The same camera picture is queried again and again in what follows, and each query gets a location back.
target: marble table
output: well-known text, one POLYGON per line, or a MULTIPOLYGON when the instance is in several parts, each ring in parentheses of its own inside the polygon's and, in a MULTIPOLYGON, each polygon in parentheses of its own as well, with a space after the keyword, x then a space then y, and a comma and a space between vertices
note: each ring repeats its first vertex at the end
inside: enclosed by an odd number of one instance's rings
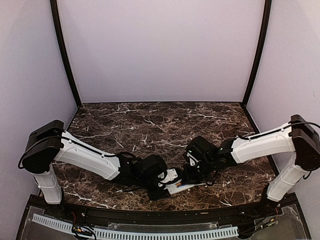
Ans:
MULTIPOLYGON (((109 153, 131 152, 163 157, 168 167, 182 167, 188 142, 203 136, 219 146, 223 140, 254 133, 239 103, 137 102, 83 104, 68 131, 109 153)), ((196 186, 171 198, 149 201, 143 189, 122 192, 76 166, 55 162, 54 170, 69 203, 135 211, 185 211, 236 206, 260 200, 275 175, 266 157, 225 169, 214 186, 196 186)))

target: white perforated rail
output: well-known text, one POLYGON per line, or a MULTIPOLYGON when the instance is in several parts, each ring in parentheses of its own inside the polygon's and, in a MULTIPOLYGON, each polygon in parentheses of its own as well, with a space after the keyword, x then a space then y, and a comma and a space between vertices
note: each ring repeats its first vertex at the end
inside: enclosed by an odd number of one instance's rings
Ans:
MULTIPOLYGON (((41 224, 60 232, 72 234, 72 223, 60 221, 47 216, 34 214, 33 222, 41 224)), ((94 228, 98 240, 216 240, 238 236, 238 227, 228 227, 216 230, 193 231, 181 233, 143 233, 113 231, 101 228, 94 228)))

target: black metal pole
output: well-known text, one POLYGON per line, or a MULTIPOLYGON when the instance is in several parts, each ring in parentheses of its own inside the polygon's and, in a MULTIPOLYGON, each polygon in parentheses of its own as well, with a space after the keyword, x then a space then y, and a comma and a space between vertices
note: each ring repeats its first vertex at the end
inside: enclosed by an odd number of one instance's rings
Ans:
POLYGON ((256 47, 256 52, 254 56, 254 61, 248 81, 248 85, 246 86, 245 94, 242 100, 242 104, 246 107, 252 92, 252 89, 255 84, 262 52, 265 45, 266 35, 267 35, 267 29, 268 29, 268 23, 269 23, 269 17, 270 17, 270 11, 271 11, 271 2, 272 0, 265 0, 264 2, 264 10, 263 10, 263 17, 262 17, 262 23, 261 23, 261 29, 260 29, 260 35, 258 40, 258 45, 256 47))
POLYGON ((62 28, 61 28, 57 0, 50 0, 50 5, 51 5, 51 12, 52 12, 52 18, 53 18, 53 23, 54 23, 54 28, 55 28, 56 39, 58 41, 65 73, 66 73, 66 76, 69 81, 69 85, 70 85, 70 88, 71 88, 71 91, 73 94, 73 98, 75 100, 77 107, 79 108, 79 107, 81 107, 82 103, 81 103, 80 96, 79 96, 79 93, 77 90, 74 76, 72 74, 72 70, 71 70, 71 66, 70 66, 70 62, 69 62, 69 58, 68 58, 68 54, 67 54, 65 40, 64 40, 64 36, 62 33, 62 28))

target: brown marble surface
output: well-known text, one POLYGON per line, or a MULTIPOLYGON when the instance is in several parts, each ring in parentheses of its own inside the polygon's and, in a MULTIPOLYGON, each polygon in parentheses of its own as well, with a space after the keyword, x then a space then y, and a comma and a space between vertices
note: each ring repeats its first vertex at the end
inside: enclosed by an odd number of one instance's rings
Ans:
MULTIPOLYGON (((238 103, 154 102, 89 103, 75 116, 69 130, 81 141, 109 153, 131 152, 145 158, 163 157, 168 167, 181 167, 188 142, 203 136, 219 146, 236 135, 253 133, 238 103)), ((184 211, 256 202, 275 176, 266 157, 225 169, 214 186, 196 186, 171 198, 149 201, 145 190, 122 192, 76 166, 54 163, 65 200, 99 208, 135 211, 184 211)))

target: white wall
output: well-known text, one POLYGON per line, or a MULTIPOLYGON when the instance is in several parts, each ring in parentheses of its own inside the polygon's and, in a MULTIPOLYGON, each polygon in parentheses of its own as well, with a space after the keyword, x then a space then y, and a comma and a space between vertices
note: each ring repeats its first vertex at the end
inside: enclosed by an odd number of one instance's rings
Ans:
POLYGON ((241 101, 264 0, 60 0, 81 99, 241 101))
MULTIPOLYGON (((320 2, 272 1, 269 27, 248 110, 261 131, 300 114, 320 123, 320 2)), ((284 155, 275 156, 282 169, 284 155)), ((313 239, 320 239, 320 171, 295 188, 313 239)))
POLYGON ((31 131, 68 124, 76 104, 60 57, 48 0, 0 1, 0 239, 16 238, 32 175, 18 170, 31 131))

